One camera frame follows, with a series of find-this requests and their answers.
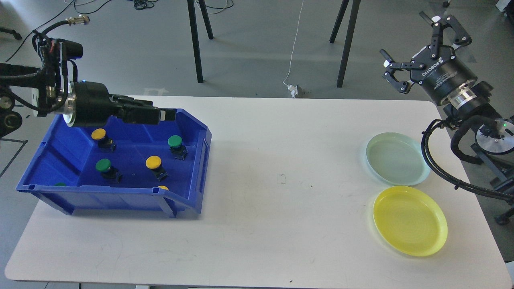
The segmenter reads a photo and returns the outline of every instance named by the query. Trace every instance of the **black cable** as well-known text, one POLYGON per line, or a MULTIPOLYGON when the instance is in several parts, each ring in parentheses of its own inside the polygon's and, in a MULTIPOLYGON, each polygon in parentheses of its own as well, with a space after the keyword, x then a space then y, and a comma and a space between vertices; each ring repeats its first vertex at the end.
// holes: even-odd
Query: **black cable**
POLYGON ((82 15, 86 15, 86 14, 93 14, 93 13, 97 12, 98 10, 102 9, 102 7, 103 7, 105 4, 107 4, 107 3, 109 3, 109 2, 111 2, 111 0, 107 0, 107 1, 105 1, 105 3, 104 3, 104 4, 102 4, 102 6, 98 7, 98 9, 97 9, 97 10, 92 11, 92 12, 88 12, 88 13, 79 12, 79 11, 77 10, 77 5, 76 5, 76 1, 75 1, 75 0, 73 0, 73 2, 72 2, 72 3, 73 3, 73 8, 75 9, 75 12, 76 12, 76 13, 78 13, 78 14, 82 14, 82 15))
POLYGON ((230 7, 234 6, 234 0, 230 0, 232 2, 232 4, 230 6, 227 6, 227 7, 212 7, 212 6, 208 6, 208 5, 205 5, 205 7, 207 8, 212 8, 212 9, 229 9, 230 7))
POLYGON ((71 64, 73 65, 73 77, 72 77, 71 81, 79 82, 78 81, 79 69, 77 68, 77 64, 75 63, 75 61, 73 61, 71 59, 68 59, 68 61, 71 62, 71 64))
POLYGON ((450 148, 454 155, 456 155, 460 160, 463 160, 465 162, 469 162, 470 164, 480 165, 483 163, 483 161, 477 157, 467 155, 463 153, 459 148, 458 144, 461 142, 461 139, 466 135, 466 133, 476 127, 475 129, 478 129, 478 127, 482 124, 485 124, 486 126, 490 128, 496 127, 496 121, 493 119, 490 119, 485 116, 481 115, 474 115, 468 119, 466 119, 462 124, 461 127, 455 132, 451 139, 450 148))
POLYGON ((62 26, 62 25, 67 25, 67 24, 69 24, 69 22, 66 20, 56 22, 56 23, 48 26, 47 28, 45 28, 45 30, 43 30, 43 32, 41 32, 41 34, 46 35, 48 32, 56 29, 57 27, 62 26))
POLYGON ((32 37, 32 46, 34 47, 35 52, 38 52, 38 46, 36 44, 36 41, 38 40, 38 38, 44 38, 46 40, 46 45, 52 44, 52 40, 46 35, 46 32, 44 32, 44 31, 38 32, 37 30, 33 30, 32 33, 34 33, 34 36, 32 37))
POLYGON ((38 68, 36 72, 31 74, 25 74, 25 75, 5 75, 0 76, 0 79, 23 79, 23 78, 32 78, 38 76, 43 70, 41 68, 38 68))
POLYGON ((446 125, 445 121, 440 120, 440 119, 435 119, 427 127, 427 130, 422 132, 423 137, 421 138, 421 153, 423 155, 423 158, 425 159, 425 162, 430 167, 430 169, 432 171, 434 171, 442 179, 444 179, 444 180, 454 184, 455 185, 455 190, 458 189, 458 188, 462 188, 464 190, 467 190, 467 191, 472 192, 472 193, 477 194, 477 195, 497 198, 499 200, 506 201, 510 205, 512 203, 514 203, 514 196, 513 195, 469 184, 469 183, 467 183, 467 182, 465 182, 465 181, 463 181, 461 179, 458 179, 458 178, 450 175, 448 172, 443 170, 435 162, 435 160, 433 159, 432 155, 430 154, 430 149, 428 147, 429 138, 430 138, 430 135, 437 128, 443 128, 445 125, 446 125))
MULTIPOLYGON (((55 18, 59 17, 59 15, 61 15, 66 9, 68 9, 68 7, 72 4, 72 3, 75 3, 75 0, 73 0, 71 3, 68 4, 68 6, 66 6, 66 8, 64 8, 61 12, 59 12, 59 14, 55 15, 52 19, 48 20, 47 22, 39 25, 36 27, 36 29, 34 30, 38 30, 39 28, 41 28, 42 26, 48 24, 50 21, 54 20, 55 18)), ((23 44, 25 43, 25 41, 27 40, 27 38, 29 38, 29 36, 32 35, 32 31, 27 35, 27 37, 25 37, 25 39, 23 39, 22 43, 20 44, 20 46, 18 47, 18 49, 16 49, 16 51, 11 55, 11 57, 9 57, 5 62, 9 62, 9 60, 11 60, 11 58, 13 58, 16 53, 18 53, 18 51, 21 49, 21 47, 23 46, 23 44)))
POLYGON ((159 0, 134 0, 134 9, 143 10, 146 8, 153 8, 155 6, 154 2, 159 0))

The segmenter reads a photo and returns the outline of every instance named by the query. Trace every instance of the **plate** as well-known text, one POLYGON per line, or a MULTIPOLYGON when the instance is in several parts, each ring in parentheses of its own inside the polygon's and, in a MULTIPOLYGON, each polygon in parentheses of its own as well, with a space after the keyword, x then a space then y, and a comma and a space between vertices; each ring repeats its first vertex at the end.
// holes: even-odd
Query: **plate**
POLYGON ((373 205, 373 220, 391 246, 412 256, 436 253, 448 236, 448 224, 439 205, 427 194, 407 186, 381 192, 373 205))
POLYGON ((380 179, 393 185, 413 186, 430 173, 421 144, 399 133, 374 136, 366 147, 366 160, 380 179))

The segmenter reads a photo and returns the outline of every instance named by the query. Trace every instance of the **table leg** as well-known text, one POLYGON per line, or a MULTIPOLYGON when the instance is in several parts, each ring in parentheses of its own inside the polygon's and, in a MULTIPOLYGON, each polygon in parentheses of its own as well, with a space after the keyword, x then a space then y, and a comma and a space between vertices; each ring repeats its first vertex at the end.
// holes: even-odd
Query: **table leg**
POLYGON ((346 31, 346 40, 344 41, 343 57, 341 59, 341 66, 339 67, 339 75, 337 76, 337 87, 343 86, 344 73, 346 72, 348 56, 350 55, 350 47, 352 46, 353 32, 355 30, 355 23, 357 22, 359 5, 360 0, 353 1, 352 10, 350 12, 350 22, 348 23, 348 30, 346 31))
POLYGON ((339 8, 339 13, 337 14, 336 23, 334 24, 334 28, 332 29, 332 34, 330 35, 330 43, 334 43, 336 40, 337 32, 339 31, 339 27, 341 26, 341 22, 343 21, 344 13, 346 12, 346 8, 348 7, 348 2, 350 0, 343 0, 341 3, 341 8, 339 8))
POLYGON ((191 39, 193 40, 194 62, 196 66, 196 78, 198 83, 204 81, 201 72, 200 44, 198 43, 198 28, 196 27, 196 14, 194 12, 194 0, 188 0, 189 24, 191 26, 191 39))
POLYGON ((506 211, 505 213, 503 213, 501 215, 495 216, 494 220, 496 221, 496 223, 498 225, 504 226, 504 225, 507 225, 508 223, 510 223, 509 218, 512 217, 513 215, 514 215, 514 207, 510 208, 508 211, 506 211))
POLYGON ((207 29, 207 36, 209 39, 214 39, 212 34, 211 22, 209 21, 209 15, 207 14, 207 7, 205 6, 205 0, 198 0, 200 4, 201 15, 204 17, 205 28, 207 29))

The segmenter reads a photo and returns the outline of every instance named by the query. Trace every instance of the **blue plastic bin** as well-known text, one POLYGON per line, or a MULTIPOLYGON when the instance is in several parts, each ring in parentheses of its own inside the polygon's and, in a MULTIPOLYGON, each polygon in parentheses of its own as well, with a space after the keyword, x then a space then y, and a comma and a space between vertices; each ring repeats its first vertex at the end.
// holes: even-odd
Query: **blue plastic bin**
POLYGON ((91 139, 96 128, 69 128, 56 116, 16 189, 65 214, 76 209, 162 210, 173 218, 186 208, 201 212, 211 143, 207 126, 178 109, 175 121, 128 124, 111 117, 103 128, 116 143, 113 152, 102 151, 91 139), (185 160, 171 154, 167 141, 172 135, 182 137, 185 160), (162 159, 169 174, 161 182, 145 166, 152 155, 162 159), (120 183, 110 183, 96 171, 103 158, 123 175, 120 183))

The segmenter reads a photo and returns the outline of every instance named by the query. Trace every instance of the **light blue plate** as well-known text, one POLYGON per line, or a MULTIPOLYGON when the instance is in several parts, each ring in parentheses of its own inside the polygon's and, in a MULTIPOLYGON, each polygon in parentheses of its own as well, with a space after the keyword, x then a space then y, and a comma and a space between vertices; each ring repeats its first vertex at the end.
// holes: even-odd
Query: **light blue plate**
POLYGON ((366 160, 380 179, 393 185, 416 185, 430 173, 421 154, 421 144, 399 133, 373 137, 366 147, 366 160))

